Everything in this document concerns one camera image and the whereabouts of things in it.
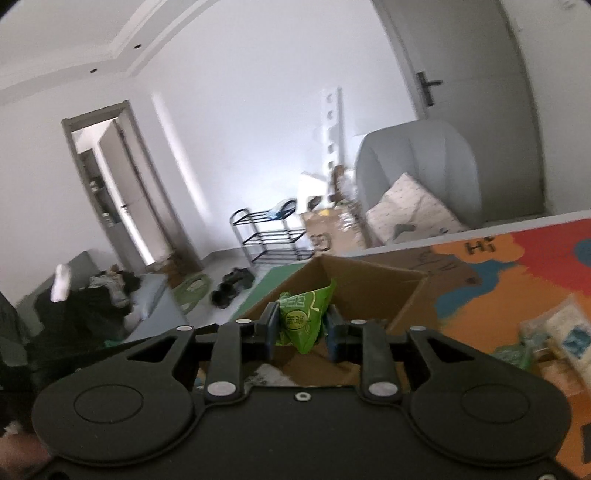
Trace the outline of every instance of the red painted area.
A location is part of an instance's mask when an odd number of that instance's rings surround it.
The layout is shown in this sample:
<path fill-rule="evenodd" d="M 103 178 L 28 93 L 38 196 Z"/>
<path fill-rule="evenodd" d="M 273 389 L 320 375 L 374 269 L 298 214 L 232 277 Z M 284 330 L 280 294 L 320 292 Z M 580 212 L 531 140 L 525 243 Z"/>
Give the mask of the red painted area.
<path fill-rule="evenodd" d="M 575 246 L 591 239 L 591 219 L 512 234 L 525 250 L 518 263 L 536 276 L 591 296 L 591 268 L 577 260 Z"/>

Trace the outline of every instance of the black shelf rack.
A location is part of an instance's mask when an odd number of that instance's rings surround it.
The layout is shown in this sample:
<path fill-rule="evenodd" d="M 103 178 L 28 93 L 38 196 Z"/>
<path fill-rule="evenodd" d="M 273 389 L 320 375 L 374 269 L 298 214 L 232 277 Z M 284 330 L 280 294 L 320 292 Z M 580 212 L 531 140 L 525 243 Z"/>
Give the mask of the black shelf rack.
<path fill-rule="evenodd" d="M 299 248 L 296 242 L 306 234 L 304 228 L 289 228 L 287 218 L 296 211 L 295 207 L 284 212 L 282 218 L 271 219 L 268 211 L 251 212 L 247 208 L 237 210 L 230 216 L 230 225 L 249 263 L 283 265 L 298 260 L 307 260 L 314 255 L 314 250 Z M 283 228 L 277 230 L 263 230 L 257 227 L 257 223 L 281 222 Z M 243 235 L 239 227 L 249 228 L 249 232 Z"/>

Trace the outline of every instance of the ceiling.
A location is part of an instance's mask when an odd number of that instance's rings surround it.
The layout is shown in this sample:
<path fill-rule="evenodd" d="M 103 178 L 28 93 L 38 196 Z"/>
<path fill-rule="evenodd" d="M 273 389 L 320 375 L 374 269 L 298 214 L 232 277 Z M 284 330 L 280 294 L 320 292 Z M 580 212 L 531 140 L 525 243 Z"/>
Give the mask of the ceiling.
<path fill-rule="evenodd" d="M 90 75 L 134 74 L 217 1 L 20 0 L 0 20 L 0 101 Z"/>

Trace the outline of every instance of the blue painted area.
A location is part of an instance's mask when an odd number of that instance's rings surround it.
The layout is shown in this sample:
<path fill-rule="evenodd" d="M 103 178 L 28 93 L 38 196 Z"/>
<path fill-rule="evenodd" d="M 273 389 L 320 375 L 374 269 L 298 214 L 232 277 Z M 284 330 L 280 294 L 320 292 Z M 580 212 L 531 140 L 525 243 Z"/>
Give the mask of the blue painted area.
<path fill-rule="evenodd" d="M 503 263 L 498 262 L 497 260 L 470 264 L 470 267 L 476 271 L 482 283 L 480 285 L 460 287 L 457 290 L 444 293 L 438 297 L 435 302 L 437 318 L 439 318 L 439 320 L 444 320 L 454 315 L 472 299 L 493 291 L 499 283 L 499 273 L 514 265 L 514 262 Z"/>
<path fill-rule="evenodd" d="M 591 267 L 591 238 L 581 240 L 576 244 L 574 254 L 583 265 Z"/>

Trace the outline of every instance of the doorway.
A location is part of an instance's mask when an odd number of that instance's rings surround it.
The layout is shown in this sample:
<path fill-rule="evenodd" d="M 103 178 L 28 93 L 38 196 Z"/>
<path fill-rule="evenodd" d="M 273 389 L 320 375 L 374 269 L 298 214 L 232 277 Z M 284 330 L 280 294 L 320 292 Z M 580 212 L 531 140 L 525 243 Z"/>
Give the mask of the doorway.
<path fill-rule="evenodd" d="M 478 165 L 485 220 L 544 213 L 537 112 L 497 0 L 372 0 L 420 119 L 452 124 Z"/>
<path fill-rule="evenodd" d="M 137 274 L 200 271 L 200 260 L 154 171 L 129 102 L 62 123 L 80 178 L 123 267 Z"/>

